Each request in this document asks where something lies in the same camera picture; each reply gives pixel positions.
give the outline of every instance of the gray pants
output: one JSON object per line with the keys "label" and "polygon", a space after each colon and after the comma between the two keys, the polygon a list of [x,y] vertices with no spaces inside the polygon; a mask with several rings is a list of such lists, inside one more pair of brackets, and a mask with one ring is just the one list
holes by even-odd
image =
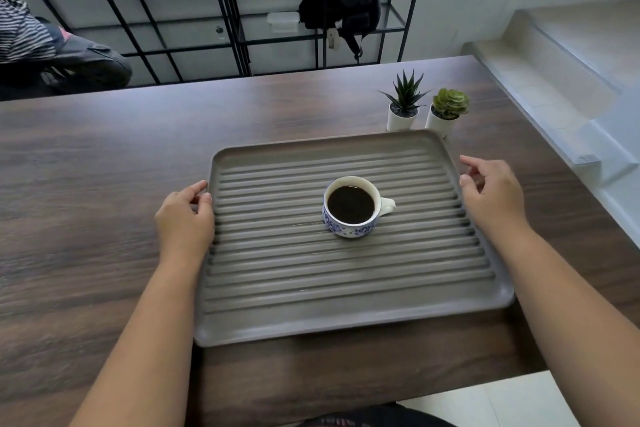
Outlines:
{"label": "gray pants", "polygon": [[63,32],[43,22],[53,38],[56,55],[46,61],[45,81],[59,93],[124,88],[131,80],[131,65],[108,46]]}

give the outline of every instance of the cup handle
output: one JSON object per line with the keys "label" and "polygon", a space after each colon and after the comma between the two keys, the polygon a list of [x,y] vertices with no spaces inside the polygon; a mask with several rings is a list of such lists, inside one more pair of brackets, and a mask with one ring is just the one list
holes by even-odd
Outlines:
{"label": "cup handle", "polygon": [[388,199],[387,197],[380,198],[380,214],[378,216],[389,214],[394,209],[396,209],[396,202],[393,199]]}

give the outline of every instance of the tray rim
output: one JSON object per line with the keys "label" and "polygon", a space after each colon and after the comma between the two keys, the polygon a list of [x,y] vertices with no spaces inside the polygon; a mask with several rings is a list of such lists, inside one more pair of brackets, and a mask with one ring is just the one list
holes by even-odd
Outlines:
{"label": "tray rim", "polygon": [[[460,197],[462,196],[460,180],[456,178],[457,176],[460,175],[460,173],[458,172],[458,169],[455,165],[456,161],[453,158],[451,149],[447,146],[447,143],[443,139],[440,139],[434,132],[425,128],[398,131],[398,132],[375,131],[375,132],[365,132],[365,133],[351,133],[348,135],[334,135],[332,137],[311,137],[310,139],[278,140],[275,142],[263,142],[258,144],[255,144],[255,143],[240,144],[236,146],[224,147],[219,149],[211,159],[211,167],[209,169],[209,174],[208,174],[209,177],[207,179],[209,183],[207,186],[207,190],[211,192],[211,194],[213,195],[213,192],[209,189],[209,187],[211,187],[211,177],[214,175],[214,172],[216,171],[216,159],[220,160],[221,158],[220,156],[221,155],[223,156],[223,154],[226,154],[226,153],[230,153],[237,150],[245,151],[251,148],[264,149],[264,148],[273,147],[273,146],[283,146],[283,145],[286,146],[290,144],[300,144],[300,142],[319,142],[323,140],[344,140],[344,139],[351,139],[351,138],[357,138],[357,137],[376,137],[376,136],[382,137],[384,135],[394,136],[394,137],[402,136],[402,135],[406,135],[406,136],[420,135],[421,137],[427,140],[430,140],[434,145],[440,147],[440,150],[447,157],[447,162],[445,163],[445,170],[451,179],[451,183],[455,188],[456,193],[458,193],[458,196]],[[493,246],[493,244],[486,238],[484,233],[476,226],[476,223],[468,214],[467,208],[462,198],[460,198],[460,201],[462,202],[462,208],[467,213],[467,217],[471,222],[471,226],[474,228],[474,231],[476,232],[476,236],[478,237],[480,244],[483,247],[485,253],[493,257],[493,260],[491,260],[492,268],[495,271],[496,277],[499,278],[503,284],[502,288],[500,289],[500,293],[495,296],[494,301],[488,307],[486,305],[483,305],[482,307],[470,307],[464,311],[453,311],[453,312],[448,311],[448,312],[442,312],[441,314],[436,313],[436,314],[428,314],[428,315],[425,315],[420,310],[425,309],[425,307],[433,308],[434,307],[433,305],[423,306],[423,307],[414,307],[411,309],[400,309],[400,310],[389,311],[387,312],[388,317],[386,318],[380,318],[381,314],[378,314],[377,316],[371,318],[371,320],[359,321],[358,324],[340,323],[340,325],[338,326],[309,325],[308,327],[302,327],[296,330],[296,332],[288,333],[288,334],[282,334],[278,332],[271,332],[267,334],[255,333],[251,335],[236,334],[234,337],[227,337],[227,338],[217,339],[215,341],[212,341],[211,337],[203,330],[203,327],[202,327],[203,321],[201,319],[203,315],[200,313],[200,309],[198,308],[198,304],[200,303],[200,294],[202,293],[201,292],[202,287],[200,286],[200,284],[202,284],[202,282],[204,281],[204,276],[206,273],[205,266],[206,266],[207,257],[209,256],[209,253],[207,253],[200,266],[200,271],[198,273],[198,284],[196,287],[196,295],[195,295],[195,317],[194,317],[193,337],[196,344],[202,348],[210,348],[213,346],[235,344],[238,342],[261,341],[264,339],[288,337],[293,335],[297,336],[300,334],[339,331],[341,329],[347,329],[347,328],[359,328],[363,326],[381,325],[381,324],[397,323],[397,322],[403,322],[403,321],[415,321],[417,319],[439,318],[444,316],[454,316],[456,314],[469,314],[472,312],[480,312],[484,310],[504,309],[508,307],[515,301],[515,298],[516,298],[515,288],[513,286],[513,282],[511,280],[511,276],[509,275],[508,269],[505,266],[504,261],[502,260],[502,257]],[[448,304],[449,303],[441,303],[441,304],[438,304],[438,307],[440,307],[441,309],[447,309]],[[397,317],[397,313],[402,311],[405,311],[407,314],[405,314],[402,317]],[[316,319],[313,322],[321,322],[321,320]]]}

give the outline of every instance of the person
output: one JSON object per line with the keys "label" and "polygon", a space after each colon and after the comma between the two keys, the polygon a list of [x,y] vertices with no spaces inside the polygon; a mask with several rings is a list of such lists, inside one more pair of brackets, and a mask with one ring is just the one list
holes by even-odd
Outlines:
{"label": "person", "polygon": [[[582,427],[640,425],[640,332],[530,226],[508,164],[460,156],[463,199],[504,259],[535,340]],[[184,423],[198,269],[214,235],[211,195],[198,182],[156,214],[160,260],[71,427]],[[197,211],[191,210],[197,204]],[[399,405],[303,425],[448,426]]]}
{"label": "person", "polygon": [[34,17],[23,0],[0,0],[0,101],[115,90],[131,75],[116,51]]}

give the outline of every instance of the person's left hand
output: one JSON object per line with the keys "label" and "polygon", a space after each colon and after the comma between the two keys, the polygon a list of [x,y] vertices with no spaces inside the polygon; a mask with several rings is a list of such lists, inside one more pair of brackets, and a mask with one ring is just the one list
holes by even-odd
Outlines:
{"label": "person's left hand", "polygon": [[[156,227],[160,238],[160,261],[198,264],[207,253],[214,233],[211,195],[206,181],[200,181],[180,192],[172,192],[156,213]],[[198,211],[191,209],[198,205]]]}

